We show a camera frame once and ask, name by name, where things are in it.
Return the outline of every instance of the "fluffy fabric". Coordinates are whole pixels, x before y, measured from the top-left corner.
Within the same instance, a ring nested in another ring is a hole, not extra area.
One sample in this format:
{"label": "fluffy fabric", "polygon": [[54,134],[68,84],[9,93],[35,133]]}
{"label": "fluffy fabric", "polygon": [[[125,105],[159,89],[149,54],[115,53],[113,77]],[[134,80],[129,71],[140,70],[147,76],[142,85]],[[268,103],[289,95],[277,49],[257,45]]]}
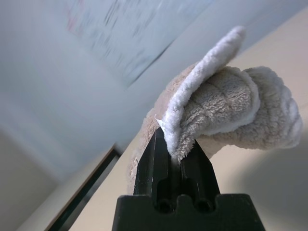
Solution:
{"label": "fluffy fabric", "polygon": [[282,79],[267,67],[225,67],[244,36],[243,27],[233,29],[159,96],[142,124],[140,145],[128,167],[128,193],[133,193],[138,162],[159,128],[156,119],[161,119],[175,161],[190,152],[195,139],[209,158],[227,144],[266,150],[299,143],[302,120]]}

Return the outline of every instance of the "white fleece trim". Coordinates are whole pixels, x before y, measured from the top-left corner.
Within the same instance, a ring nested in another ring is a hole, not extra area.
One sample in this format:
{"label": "white fleece trim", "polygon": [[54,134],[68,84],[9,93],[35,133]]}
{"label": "white fleece trim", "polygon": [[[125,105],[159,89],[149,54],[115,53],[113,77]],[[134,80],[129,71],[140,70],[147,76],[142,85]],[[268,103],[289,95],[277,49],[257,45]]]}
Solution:
{"label": "white fleece trim", "polygon": [[180,136],[180,121],[184,106],[200,85],[222,69],[238,52],[245,38],[245,28],[238,26],[223,37],[214,48],[195,66],[170,99],[162,118],[165,141],[170,155],[176,151]]}

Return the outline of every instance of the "clamp jaw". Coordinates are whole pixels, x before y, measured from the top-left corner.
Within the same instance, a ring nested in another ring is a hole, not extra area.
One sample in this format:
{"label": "clamp jaw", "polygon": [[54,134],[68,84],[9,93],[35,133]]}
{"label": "clamp jaw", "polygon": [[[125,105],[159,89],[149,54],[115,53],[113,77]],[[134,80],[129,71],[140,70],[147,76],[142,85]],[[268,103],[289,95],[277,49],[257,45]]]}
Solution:
{"label": "clamp jaw", "polygon": [[195,142],[180,165],[164,133],[152,136],[133,196],[118,198],[112,231],[265,231],[247,194],[220,194],[211,162]]}

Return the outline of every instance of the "poster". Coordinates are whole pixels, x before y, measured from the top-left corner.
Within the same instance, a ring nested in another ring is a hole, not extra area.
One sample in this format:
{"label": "poster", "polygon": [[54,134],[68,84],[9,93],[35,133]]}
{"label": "poster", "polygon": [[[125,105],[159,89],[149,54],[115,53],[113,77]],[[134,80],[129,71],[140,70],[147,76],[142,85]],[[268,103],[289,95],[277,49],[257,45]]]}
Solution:
{"label": "poster", "polygon": [[129,86],[213,0],[45,0],[67,31]]}

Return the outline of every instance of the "beige wall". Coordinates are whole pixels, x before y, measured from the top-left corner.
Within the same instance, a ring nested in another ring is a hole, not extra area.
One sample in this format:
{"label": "beige wall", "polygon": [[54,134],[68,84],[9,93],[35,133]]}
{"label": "beige wall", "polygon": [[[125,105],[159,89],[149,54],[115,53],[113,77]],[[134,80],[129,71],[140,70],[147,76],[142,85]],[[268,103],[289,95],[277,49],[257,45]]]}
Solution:
{"label": "beige wall", "polygon": [[1,231],[15,231],[55,186],[14,141],[0,132]]}

